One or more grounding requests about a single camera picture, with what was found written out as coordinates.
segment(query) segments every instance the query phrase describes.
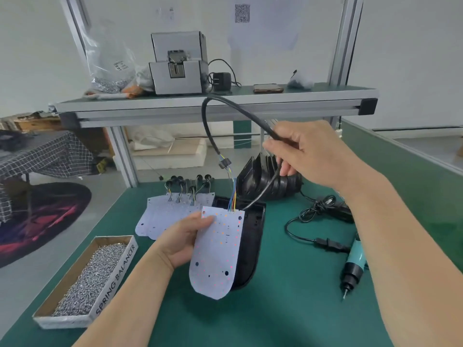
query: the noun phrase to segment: paper on wall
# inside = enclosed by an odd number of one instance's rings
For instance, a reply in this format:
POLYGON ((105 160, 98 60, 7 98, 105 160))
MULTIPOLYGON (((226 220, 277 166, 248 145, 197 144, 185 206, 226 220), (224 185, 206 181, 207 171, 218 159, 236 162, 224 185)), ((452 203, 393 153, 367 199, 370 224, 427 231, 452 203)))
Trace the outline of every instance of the paper on wall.
POLYGON ((229 0, 228 43, 232 49, 259 47, 292 50, 299 30, 303 0, 229 0))

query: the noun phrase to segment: power adapter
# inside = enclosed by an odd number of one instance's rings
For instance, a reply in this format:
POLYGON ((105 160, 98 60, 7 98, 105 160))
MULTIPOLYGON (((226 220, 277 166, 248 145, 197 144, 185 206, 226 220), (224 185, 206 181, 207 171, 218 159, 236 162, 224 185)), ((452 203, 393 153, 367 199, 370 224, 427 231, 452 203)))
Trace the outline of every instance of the power adapter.
POLYGON ((232 75, 227 72, 212 73, 212 88, 215 91, 230 91, 232 89, 232 75))

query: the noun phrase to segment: right hand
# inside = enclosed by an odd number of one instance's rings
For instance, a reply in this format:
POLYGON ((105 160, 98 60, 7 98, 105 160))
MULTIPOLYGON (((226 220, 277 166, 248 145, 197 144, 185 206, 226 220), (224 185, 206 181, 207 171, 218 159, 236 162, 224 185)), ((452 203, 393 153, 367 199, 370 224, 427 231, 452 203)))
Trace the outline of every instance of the right hand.
POLYGON ((274 139, 263 147, 283 160, 280 175, 298 171, 306 179, 343 193, 346 186, 369 168, 338 137, 327 121, 278 122, 275 133, 294 142, 293 147, 274 139))

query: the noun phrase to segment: metal machine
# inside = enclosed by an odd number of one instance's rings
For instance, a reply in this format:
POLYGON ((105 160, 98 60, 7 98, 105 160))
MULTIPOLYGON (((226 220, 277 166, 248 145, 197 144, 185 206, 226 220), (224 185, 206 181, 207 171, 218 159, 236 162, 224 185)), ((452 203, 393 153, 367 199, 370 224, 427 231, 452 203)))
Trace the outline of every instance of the metal machine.
POLYGON ((156 62, 150 62, 156 94, 204 93, 209 86, 205 36, 200 31, 153 33, 156 62))

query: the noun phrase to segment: green partition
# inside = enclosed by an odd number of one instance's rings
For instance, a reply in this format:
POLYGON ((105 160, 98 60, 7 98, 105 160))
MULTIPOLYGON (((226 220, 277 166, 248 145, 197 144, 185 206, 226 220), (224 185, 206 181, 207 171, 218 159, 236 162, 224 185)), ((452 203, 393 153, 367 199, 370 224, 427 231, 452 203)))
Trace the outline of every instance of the green partition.
POLYGON ((384 174, 432 238, 463 272, 463 176, 355 124, 343 140, 384 174))

